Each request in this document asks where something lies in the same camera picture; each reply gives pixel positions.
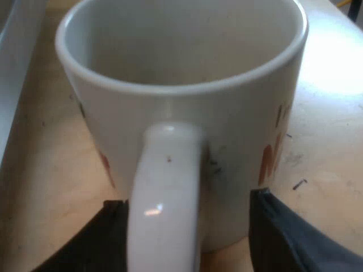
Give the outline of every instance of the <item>white mug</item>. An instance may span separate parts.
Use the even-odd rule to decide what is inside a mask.
[[[109,177],[128,270],[185,272],[248,232],[273,178],[307,37],[295,0],[85,0],[56,49]]]

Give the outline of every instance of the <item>mug handle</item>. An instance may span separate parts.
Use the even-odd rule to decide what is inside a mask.
[[[199,270],[198,208],[206,140],[199,127],[162,123],[144,134],[130,200],[129,272]]]

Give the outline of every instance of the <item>table surface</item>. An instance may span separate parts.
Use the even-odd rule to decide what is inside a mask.
[[[28,271],[117,193],[96,153],[53,40],[74,0],[50,0],[0,171],[0,270]],[[303,0],[310,33],[271,189],[363,255],[363,33],[327,0]],[[292,187],[301,179],[297,190]],[[248,240],[202,257],[201,271],[252,271]]]

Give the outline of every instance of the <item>small debris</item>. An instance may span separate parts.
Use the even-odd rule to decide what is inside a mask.
[[[298,182],[298,184],[296,184],[296,185],[293,187],[293,190],[296,190],[297,188],[299,188],[299,187],[300,187],[300,185],[301,185],[303,182],[307,183],[307,180],[304,178],[304,179],[302,179],[301,181],[299,181],[299,182]]]
[[[216,174],[221,173],[221,172],[222,172],[222,168],[221,168],[221,167],[219,167],[218,169],[216,169],[216,170],[214,171],[214,174],[216,175]]]

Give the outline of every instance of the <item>mug rim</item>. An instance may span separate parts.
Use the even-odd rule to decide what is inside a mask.
[[[65,36],[69,22],[73,16],[90,2],[97,0],[83,0],[72,7],[60,22],[56,32],[56,52],[63,66],[70,70],[73,74],[83,80],[92,83],[101,88],[106,88],[110,91],[115,91],[124,94],[139,94],[139,95],[197,95],[210,92],[217,92],[226,88],[239,86],[252,82],[258,78],[262,78],[278,68],[286,65],[293,59],[298,52],[303,49],[307,39],[309,24],[304,8],[297,0],[287,0],[286,5],[291,5],[299,13],[301,24],[298,32],[295,34],[292,42],[285,47],[278,55],[273,57],[262,65],[259,65],[249,71],[238,75],[232,75],[226,78],[213,80],[210,82],[198,82],[181,85],[161,85],[161,84],[142,84],[127,82],[124,80],[114,79],[105,75],[101,75],[83,65],[74,59],[69,52]]]

